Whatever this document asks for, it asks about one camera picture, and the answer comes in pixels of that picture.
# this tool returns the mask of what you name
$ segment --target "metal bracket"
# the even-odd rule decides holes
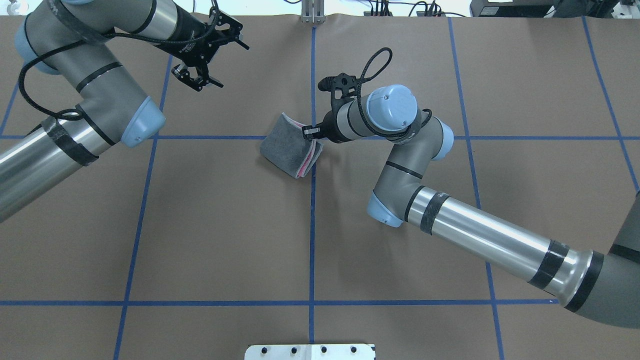
[[[244,360],[375,360],[376,347],[369,344],[253,345]]]
[[[322,24],[324,16],[324,0],[302,0],[302,22],[305,24]]]

